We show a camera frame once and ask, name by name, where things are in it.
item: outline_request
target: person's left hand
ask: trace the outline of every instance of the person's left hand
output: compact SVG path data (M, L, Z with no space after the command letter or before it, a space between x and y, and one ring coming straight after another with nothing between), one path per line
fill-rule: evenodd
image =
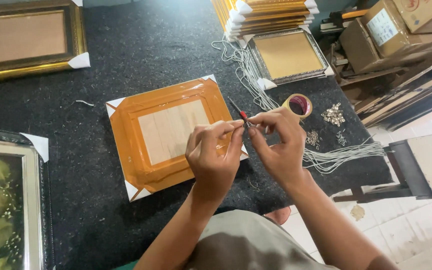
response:
M196 178L193 195L204 201L221 202L233 184L240 166L243 120L197 125L189 135L186 159ZM225 155L216 152L218 139L233 132Z

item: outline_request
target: hand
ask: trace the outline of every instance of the hand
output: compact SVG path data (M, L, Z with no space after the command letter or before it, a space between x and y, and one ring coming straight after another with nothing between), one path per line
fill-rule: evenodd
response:
M300 126L300 117L285 107L259 113L248 119L256 125L248 130L254 150L265 169L286 191L309 173L303 169L306 132ZM268 146L262 130L279 133L281 142Z
M243 120L197 125L189 135L186 159L196 178L193 195L201 200L221 202L233 184L240 166ZM216 152L218 139L233 132L225 155Z

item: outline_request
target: box stack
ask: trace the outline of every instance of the box stack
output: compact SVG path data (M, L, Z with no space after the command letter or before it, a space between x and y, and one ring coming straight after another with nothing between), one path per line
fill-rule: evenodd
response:
M211 0L228 39L308 25L315 0Z
M432 0L380 0L351 22L339 40L357 74L429 59Z

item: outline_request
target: gray shirt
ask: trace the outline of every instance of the gray shirt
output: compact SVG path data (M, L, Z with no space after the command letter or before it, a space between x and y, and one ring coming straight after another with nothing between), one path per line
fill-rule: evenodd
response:
M337 270L316 262L279 225L242 210L209 220L185 269Z

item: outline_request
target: packing tape roll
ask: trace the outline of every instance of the packing tape roll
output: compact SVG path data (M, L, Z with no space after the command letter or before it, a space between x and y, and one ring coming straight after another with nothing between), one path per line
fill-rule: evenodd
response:
M300 107L301 110L296 112L295 107L291 106L291 103L296 104L297 108ZM311 103L311 100L309 100L307 96L302 94L290 95L283 103L283 107L299 115L301 119L308 117L313 112L313 104Z

